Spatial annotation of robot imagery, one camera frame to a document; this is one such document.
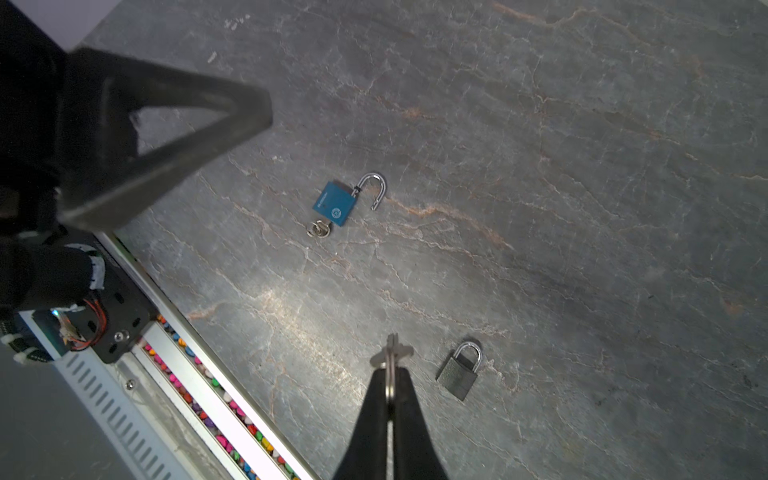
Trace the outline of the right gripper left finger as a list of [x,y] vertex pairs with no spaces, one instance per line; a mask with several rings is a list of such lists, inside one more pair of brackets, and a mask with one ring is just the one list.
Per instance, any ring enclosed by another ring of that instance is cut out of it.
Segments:
[[389,407],[386,371],[375,370],[362,403],[351,440],[334,479],[385,479]]

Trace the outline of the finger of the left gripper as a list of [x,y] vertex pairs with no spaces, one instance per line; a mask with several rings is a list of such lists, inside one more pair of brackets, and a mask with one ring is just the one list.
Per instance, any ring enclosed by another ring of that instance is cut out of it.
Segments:
[[56,123],[57,219],[118,229],[272,122],[259,86],[79,49]]

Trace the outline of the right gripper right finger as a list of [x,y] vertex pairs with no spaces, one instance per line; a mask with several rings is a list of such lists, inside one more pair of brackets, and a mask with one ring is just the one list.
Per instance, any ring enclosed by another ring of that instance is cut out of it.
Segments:
[[447,480],[448,476],[433,447],[410,373],[402,367],[396,369],[392,422],[394,478]]

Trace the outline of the grey padlock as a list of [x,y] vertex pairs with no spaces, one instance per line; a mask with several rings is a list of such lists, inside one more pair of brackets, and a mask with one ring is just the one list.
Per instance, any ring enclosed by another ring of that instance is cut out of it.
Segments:
[[461,342],[445,360],[436,381],[455,398],[464,401],[478,378],[483,360],[484,353],[478,343]]

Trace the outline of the silver key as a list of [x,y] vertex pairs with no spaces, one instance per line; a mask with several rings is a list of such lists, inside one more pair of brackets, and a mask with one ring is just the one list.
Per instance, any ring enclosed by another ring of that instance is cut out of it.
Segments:
[[393,406],[396,395],[396,376],[399,361],[413,356],[414,352],[415,350],[412,346],[400,342],[397,333],[392,333],[388,335],[381,351],[370,359],[372,367],[385,371],[384,392],[389,407]]

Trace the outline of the key for blue padlock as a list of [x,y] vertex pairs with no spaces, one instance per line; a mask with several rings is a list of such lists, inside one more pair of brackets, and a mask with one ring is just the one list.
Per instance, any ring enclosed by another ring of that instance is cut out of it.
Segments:
[[307,235],[311,238],[327,238],[332,231],[332,223],[329,220],[318,219],[309,224]]

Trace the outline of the blue padlock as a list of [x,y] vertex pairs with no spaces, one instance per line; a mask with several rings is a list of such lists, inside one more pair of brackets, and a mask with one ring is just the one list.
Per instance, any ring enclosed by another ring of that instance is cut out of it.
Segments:
[[330,223],[343,226],[365,185],[370,181],[376,181],[379,184],[378,194],[370,207],[371,211],[376,211],[383,202],[388,189],[385,177],[377,172],[364,174],[351,188],[336,182],[328,182],[313,203],[312,208]]

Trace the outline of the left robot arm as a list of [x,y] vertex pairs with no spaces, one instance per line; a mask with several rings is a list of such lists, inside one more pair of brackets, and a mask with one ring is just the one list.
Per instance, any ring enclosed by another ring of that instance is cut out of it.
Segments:
[[155,315],[96,235],[118,229],[210,161],[268,130],[267,90],[109,52],[66,52],[1,5],[1,340],[25,312],[68,352],[117,361]]

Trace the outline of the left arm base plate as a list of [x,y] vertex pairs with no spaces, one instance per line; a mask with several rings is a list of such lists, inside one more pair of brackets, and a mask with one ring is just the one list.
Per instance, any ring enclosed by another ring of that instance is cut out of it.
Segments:
[[84,298],[51,311],[59,322],[59,336],[72,352],[91,349],[102,362],[114,363],[156,320],[158,309],[97,240],[64,245],[89,255],[96,271]]

